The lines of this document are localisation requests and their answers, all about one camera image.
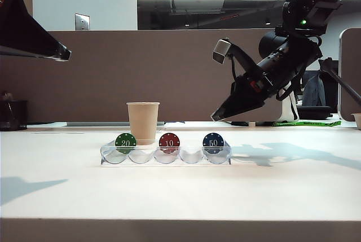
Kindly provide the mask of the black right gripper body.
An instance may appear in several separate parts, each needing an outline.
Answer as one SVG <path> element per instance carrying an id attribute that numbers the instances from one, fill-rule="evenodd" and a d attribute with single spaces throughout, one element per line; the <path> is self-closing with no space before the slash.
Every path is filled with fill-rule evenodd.
<path id="1" fill-rule="evenodd" d="M 244 55 L 236 55 L 235 59 L 245 70 L 235 81 L 246 78 L 255 89 L 265 93 L 265 100 L 276 96 L 282 101 L 292 92 L 292 65 L 288 55 L 269 55 L 258 64 Z"/>

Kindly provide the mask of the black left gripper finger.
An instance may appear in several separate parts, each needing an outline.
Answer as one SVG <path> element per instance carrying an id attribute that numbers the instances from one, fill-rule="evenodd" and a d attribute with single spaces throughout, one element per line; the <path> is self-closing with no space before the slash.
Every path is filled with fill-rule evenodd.
<path id="1" fill-rule="evenodd" d="M 71 50 L 29 15 L 23 0 L 1 0 L 1 46 L 56 56 L 68 61 Z"/>
<path id="2" fill-rule="evenodd" d="M 23 56 L 23 57 L 29 57 L 29 58 L 44 58 L 44 59 L 52 59 L 55 61 L 61 61 L 59 57 L 56 56 L 48 56 L 43 54 L 36 54 L 31 52 L 26 52 L 23 50 L 17 50 L 10 47 L 1 46 L 1 55 L 7 55 L 7 56 Z"/>

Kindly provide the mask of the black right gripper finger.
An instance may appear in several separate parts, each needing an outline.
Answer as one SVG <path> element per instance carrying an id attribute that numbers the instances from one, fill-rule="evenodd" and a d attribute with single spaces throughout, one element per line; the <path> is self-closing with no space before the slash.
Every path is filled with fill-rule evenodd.
<path id="1" fill-rule="evenodd" d="M 226 100 L 222 105 L 215 111 L 216 120 L 224 120 L 232 116 L 236 116 L 247 111 L 252 111 L 257 108 L 261 108 L 265 105 L 264 101 L 231 101 Z"/>
<path id="2" fill-rule="evenodd" d="M 255 89 L 246 78 L 237 78 L 232 84 L 233 92 L 226 100 L 231 101 L 265 101 L 265 93 Z M 215 119 L 215 112 L 211 114 L 211 119 Z"/>

